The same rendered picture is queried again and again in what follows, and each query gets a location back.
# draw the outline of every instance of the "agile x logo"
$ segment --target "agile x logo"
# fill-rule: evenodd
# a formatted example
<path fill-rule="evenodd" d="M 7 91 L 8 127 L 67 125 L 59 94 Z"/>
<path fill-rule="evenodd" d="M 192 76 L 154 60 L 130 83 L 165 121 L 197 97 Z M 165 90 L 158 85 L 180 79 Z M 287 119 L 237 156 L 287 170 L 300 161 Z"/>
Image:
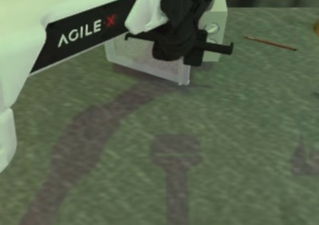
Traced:
<path fill-rule="evenodd" d="M 61 35 L 58 43 L 58 48 L 63 45 L 67 45 L 69 43 L 75 42 L 79 39 L 86 38 L 92 34 L 96 34 L 100 32 L 103 28 L 109 28 L 115 25 L 116 15 L 113 14 L 111 16 L 106 17 L 105 20 L 98 19 L 90 24 L 85 24 L 80 26 L 80 28 L 76 28 L 71 30 L 67 35 L 64 33 Z"/>

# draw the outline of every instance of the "stick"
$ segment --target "stick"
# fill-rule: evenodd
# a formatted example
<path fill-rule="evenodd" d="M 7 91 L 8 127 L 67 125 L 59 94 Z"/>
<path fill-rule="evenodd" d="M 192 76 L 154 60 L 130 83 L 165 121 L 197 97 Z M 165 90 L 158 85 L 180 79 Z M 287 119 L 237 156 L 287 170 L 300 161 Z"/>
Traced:
<path fill-rule="evenodd" d="M 249 40 L 253 40 L 253 41 L 257 41 L 257 42 L 261 42 L 261 43 L 264 43 L 264 44 L 270 44 L 270 45 L 277 46 L 277 47 L 284 48 L 284 49 L 289 49 L 289 50 L 292 50 L 292 51 L 297 51 L 296 48 L 292 48 L 290 46 L 286 46 L 286 45 L 283 45 L 283 44 L 278 44 L 278 43 L 271 42 L 271 41 L 268 41 L 268 40 L 257 39 L 257 38 L 251 37 L 251 36 L 244 36 L 244 38 L 249 39 Z"/>

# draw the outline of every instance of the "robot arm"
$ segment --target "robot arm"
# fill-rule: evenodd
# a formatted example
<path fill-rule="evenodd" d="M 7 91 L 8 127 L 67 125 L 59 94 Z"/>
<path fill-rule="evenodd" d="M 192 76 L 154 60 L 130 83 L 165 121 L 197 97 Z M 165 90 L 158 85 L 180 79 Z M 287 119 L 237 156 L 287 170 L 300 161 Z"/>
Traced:
<path fill-rule="evenodd" d="M 197 28 L 211 1 L 0 0 L 0 172 L 16 149 L 11 106 L 31 74 L 126 32 L 154 41 L 160 60 L 198 66 L 205 50 L 231 54 Z"/>

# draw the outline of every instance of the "green surface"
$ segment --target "green surface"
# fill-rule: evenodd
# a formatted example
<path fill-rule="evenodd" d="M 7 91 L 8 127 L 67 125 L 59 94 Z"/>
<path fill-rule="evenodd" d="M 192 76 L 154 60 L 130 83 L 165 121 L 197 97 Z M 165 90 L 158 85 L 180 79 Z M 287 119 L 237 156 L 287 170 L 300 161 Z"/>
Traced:
<path fill-rule="evenodd" d="M 191 83 L 211 88 L 174 88 L 123 120 L 53 224 L 165 224 L 164 172 L 151 163 L 150 144 L 156 135 L 183 133 L 198 138 L 203 156 L 188 177 L 190 224 L 317 225 L 319 177 L 293 176 L 290 159 L 300 134 L 308 151 L 319 149 L 319 38 L 311 30 L 318 15 L 311 8 L 231 9 L 225 42 L 235 42 L 234 54 L 192 71 Z M 114 73 L 101 47 L 27 81 L 13 107 L 18 151 L 0 175 L 1 225 L 27 225 L 19 221 L 71 119 L 137 82 Z"/>

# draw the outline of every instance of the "pencil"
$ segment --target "pencil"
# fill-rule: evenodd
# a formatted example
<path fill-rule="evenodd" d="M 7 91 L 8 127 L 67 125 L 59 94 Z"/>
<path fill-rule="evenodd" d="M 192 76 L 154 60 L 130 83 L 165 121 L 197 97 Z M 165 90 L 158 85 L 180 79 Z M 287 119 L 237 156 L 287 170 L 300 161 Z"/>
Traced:
<path fill-rule="evenodd" d="M 293 47 L 290 47 L 290 46 L 287 46 L 287 45 L 283 45 L 283 44 L 278 44 L 278 43 L 271 42 L 271 41 L 264 40 L 264 39 L 257 39 L 257 38 L 254 38 L 254 37 L 251 37 L 251 36 L 246 36 L 246 35 L 244 36 L 244 38 L 249 39 L 249 40 L 253 40 L 253 41 L 257 41 L 257 42 L 261 42 L 261 43 L 264 43 L 264 44 L 277 46 L 277 47 L 284 48 L 284 49 L 289 49 L 289 50 L 292 50 L 292 51 L 297 51 L 296 48 L 293 48 Z"/>

